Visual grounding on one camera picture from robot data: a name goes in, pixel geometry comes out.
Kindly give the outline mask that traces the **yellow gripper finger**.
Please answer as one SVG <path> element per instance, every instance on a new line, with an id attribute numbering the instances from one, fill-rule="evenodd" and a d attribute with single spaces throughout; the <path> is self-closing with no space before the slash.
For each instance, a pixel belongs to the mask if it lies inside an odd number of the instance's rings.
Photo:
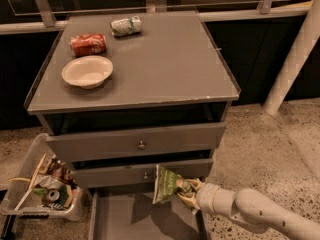
<path id="1" fill-rule="evenodd" d="M 188 193 L 178 192 L 177 196 L 191 210 L 193 214 L 196 214 L 200 210 L 200 207 L 196 200 L 195 192 L 188 192 Z"/>
<path id="2" fill-rule="evenodd" d="M 196 178 L 196 179 L 188 179 L 187 182 L 191 185 L 192 189 L 195 192 L 198 192 L 199 189 L 204 185 L 204 183 L 198 178 Z"/>

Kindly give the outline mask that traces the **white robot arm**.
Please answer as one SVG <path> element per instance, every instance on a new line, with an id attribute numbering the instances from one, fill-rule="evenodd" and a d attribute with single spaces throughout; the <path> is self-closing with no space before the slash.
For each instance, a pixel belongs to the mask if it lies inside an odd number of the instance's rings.
<path id="1" fill-rule="evenodd" d="M 196 210 L 220 215 L 253 233 L 275 229 L 291 240 L 320 240 L 320 224 L 281 207 L 257 190 L 226 190 L 198 179 L 179 179 L 177 195 Z"/>

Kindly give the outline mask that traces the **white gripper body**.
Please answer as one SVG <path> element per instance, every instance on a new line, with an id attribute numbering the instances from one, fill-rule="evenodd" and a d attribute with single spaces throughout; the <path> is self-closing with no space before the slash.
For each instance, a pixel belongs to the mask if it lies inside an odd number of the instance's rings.
<path id="1" fill-rule="evenodd" d="M 203 213 L 215 215 L 213 201 L 216 192 L 220 189 L 218 185 L 205 183 L 197 192 L 196 201 Z"/>

